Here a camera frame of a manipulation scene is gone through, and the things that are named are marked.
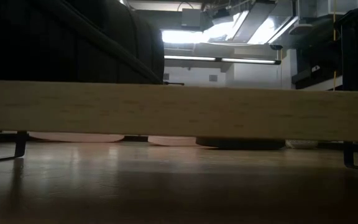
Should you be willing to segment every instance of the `white wall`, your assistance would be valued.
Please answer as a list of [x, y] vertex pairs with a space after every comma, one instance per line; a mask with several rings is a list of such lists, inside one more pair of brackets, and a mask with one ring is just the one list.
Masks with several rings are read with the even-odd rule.
[[[169, 73], [168, 82], [184, 83], [185, 86], [216, 86], [226, 84], [226, 74], [220, 68], [181, 68], [165, 67], [164, 73]], [[217, 82], [210, 82], [209, 75], [218, 75]]]
[[295, 89], [292, 84], [292, 76], [298, 73], [298, 61], [296, 60], [296, 50], [287, 50], [287, 56], [282, 60], [282, 89]]
[[282, 65], [232, 64], [227, 71], [226, 86], [290, 90], [291, 76], [296, 74], [296, 50], [288, 50]]
[[226, 86], [280, 89], [279, 72], [277, 65], [233, 64], [227, 71]]

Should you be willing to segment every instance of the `wooden plank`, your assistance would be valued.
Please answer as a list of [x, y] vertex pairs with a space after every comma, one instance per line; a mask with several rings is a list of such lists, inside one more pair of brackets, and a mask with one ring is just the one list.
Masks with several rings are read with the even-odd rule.
[[358, 92], [0, 81], [0, 129], [358, 141]]

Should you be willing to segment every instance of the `wall vent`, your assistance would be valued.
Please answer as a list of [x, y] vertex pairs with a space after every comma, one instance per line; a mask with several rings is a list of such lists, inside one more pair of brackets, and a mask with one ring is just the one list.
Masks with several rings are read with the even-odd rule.
[[217, 82], [218, 81], [218, 75], [209, 75], [209, 81], [210, 82]]
[[169, 80], [169, 73], [164, 73], [163, 80]]

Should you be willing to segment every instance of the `dark round base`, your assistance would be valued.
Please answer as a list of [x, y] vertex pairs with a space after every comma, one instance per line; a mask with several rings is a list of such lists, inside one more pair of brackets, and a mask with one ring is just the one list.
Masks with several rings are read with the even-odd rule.
[[285, 146], [284, 140], [197, 138], [201, 146], [220, 149], [274, 150]]

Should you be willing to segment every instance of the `black metal leg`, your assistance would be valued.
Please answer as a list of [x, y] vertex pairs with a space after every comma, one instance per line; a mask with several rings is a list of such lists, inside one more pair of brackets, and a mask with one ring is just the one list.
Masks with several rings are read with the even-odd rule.
[[15, 159], [15, 158], [24, 156], [25, 143], [27, 141], [27, 138], [28, 138], [27, 131], [18, 131], [17, 135], [16, 135], [16, 147], [15, 147], [14, 156], [1, 157], [0, 161]]
[[345, 142], [343, 149], [343, 159], [345, 166], [351, 169], [358, 169], [358, 166], [354, 165], [354, 147], [353, 142]]
[[356, 31], [352, 27], [343, 27], [341, 32], [342, 41], [342, 81], [344, 91], [357, 90], [357, 59], [358, 48]]

